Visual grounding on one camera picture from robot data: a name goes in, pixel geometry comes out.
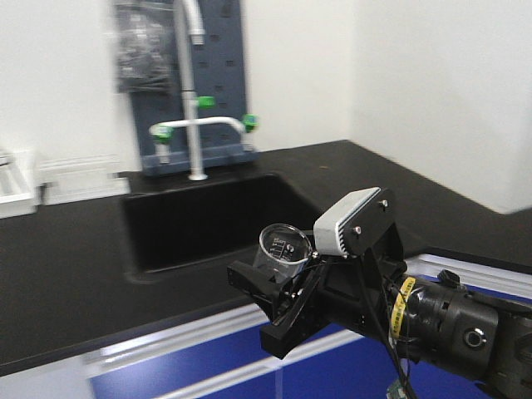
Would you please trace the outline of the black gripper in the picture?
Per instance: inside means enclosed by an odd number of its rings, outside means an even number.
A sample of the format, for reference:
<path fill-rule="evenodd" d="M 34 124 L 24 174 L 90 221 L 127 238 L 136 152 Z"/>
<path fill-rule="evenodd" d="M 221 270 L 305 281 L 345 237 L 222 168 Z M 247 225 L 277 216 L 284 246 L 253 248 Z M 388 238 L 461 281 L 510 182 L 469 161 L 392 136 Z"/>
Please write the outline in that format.
<path fill-rule="evenodd" d="M 271 322 L 260 331 L 263 350 L 284 358 L 330 323 L 387 342 L 387 281 L 402 278 L 406 264 L 395 222 L 396 198 L 381 189 L 343 231 L 348 256 L 317 251 L 318 259 L 301 278 L 280 283 L 240 261 L 228 266 L 229 285 L 250 297 Z"/>

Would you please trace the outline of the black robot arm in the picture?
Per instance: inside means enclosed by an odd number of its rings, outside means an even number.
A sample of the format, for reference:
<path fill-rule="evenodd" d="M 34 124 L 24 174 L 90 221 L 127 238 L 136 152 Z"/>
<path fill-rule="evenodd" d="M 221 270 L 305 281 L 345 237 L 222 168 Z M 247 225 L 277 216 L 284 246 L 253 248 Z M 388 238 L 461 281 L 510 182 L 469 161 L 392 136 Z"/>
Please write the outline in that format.
<path fill-rule="evenodd" d="M 262 348 L 285 357 L 335 323 L 381 342 L 394 367 L 429 362 L 493 398 L 531 395 L 531 306 L 469 290 L 457 274 L 410 275 L 387 189 L 353 191 L 310 230 L 272 224 L 253 264 L 227 268 L 268 324 Z"/>

